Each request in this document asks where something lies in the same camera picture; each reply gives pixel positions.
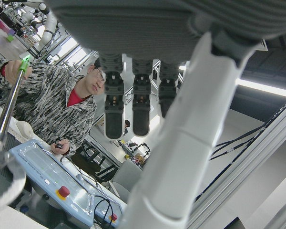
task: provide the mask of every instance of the red emergency stop button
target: red emergency stop button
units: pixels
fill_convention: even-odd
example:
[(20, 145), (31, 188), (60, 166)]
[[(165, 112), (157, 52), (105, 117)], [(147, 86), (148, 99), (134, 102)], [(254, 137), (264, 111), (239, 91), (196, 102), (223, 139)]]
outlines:
[(109, 219), (112, 220), (112, 221), (116, 221), (118, 219), (117, 215), (115, 215), (114, 213), (109, 216)]
[(65, 200), (66, 197), (70, 194), (70, 191), (68, 190), (67, 187), (61, 186), (60, 189), (56, 190), (56, 194), (60, 199)]

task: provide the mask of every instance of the metal pole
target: metal pole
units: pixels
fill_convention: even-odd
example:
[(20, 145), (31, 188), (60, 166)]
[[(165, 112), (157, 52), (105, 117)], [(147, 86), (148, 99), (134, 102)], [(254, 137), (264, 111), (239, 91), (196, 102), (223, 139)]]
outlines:
[(3, 147), (5, 145), (6, 141), (6, 133), (8, 130), (8, 127), (10, 125), (10, 119), (12, 117), (12, 112), (15, 107), (15, 103), (18, 97), (18, 92), (20, 89), (20, 85), (23, 79), (25, 71), (24, 70), (19, 70), (18, 71), (18, 77), (13, 85), (10, 95), (8, 97), (8, 100), (3, 108), (2, 114), (0, 116), (0, 152), (3, 150)]

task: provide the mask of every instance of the red shirt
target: red shirt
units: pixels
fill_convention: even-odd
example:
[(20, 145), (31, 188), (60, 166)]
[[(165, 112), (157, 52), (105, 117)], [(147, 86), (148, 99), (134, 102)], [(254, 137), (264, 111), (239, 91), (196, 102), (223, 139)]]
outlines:
[(67, 104), (67, 107), (68, 106), (73, 106), (75, 104), (79, 104), (81, 103), (82, 101), (84, 101), (86, 98), (83, 98), (81, 99), (80, 97), (78, 97), (77, 93), (75, 92), (75, 90), (73, 89), (71, 91), (71, 94), (70, 94), (70, 97), (69, 97), (69, 101), (68, 101), (68, 104)]

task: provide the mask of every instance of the man's hand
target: man's hand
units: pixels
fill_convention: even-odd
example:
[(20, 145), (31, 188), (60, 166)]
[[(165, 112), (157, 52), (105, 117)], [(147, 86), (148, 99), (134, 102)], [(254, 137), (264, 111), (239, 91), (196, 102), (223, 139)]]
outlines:
[[(16, 61), (9, 61), (9, 63), (5, 66), (5, 79), (7, 79), (7, 81), (9, 81), (11, 84), (14, 84), (16, 82), (16, 79), (18, 77), (18, 70), (20, 68), (21, 65), (21, 61), (20, 60), (16, 60)], [(27, 79), (29, 74), (32, 73), (32, 68), (28, 67), (24, 78)]]
[[(62, 148), (57, 148), (57, 144), (61, 144)], [(62, 139), (57, 144), (53, 143), (51, 145), (51, 150), (55, 154), (65, 154), (69, 151), (69, 140), (68, 139)]]

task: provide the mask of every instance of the chair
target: chair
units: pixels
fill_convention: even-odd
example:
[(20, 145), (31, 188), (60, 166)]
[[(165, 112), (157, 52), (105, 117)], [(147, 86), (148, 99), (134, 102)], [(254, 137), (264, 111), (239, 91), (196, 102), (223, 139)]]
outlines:
[(112, 181), (104, 183), (109, 190), (127, 203), (128, 196), (141, 176), (142, 170), (132, 161), (126, 160), (115, 173)]

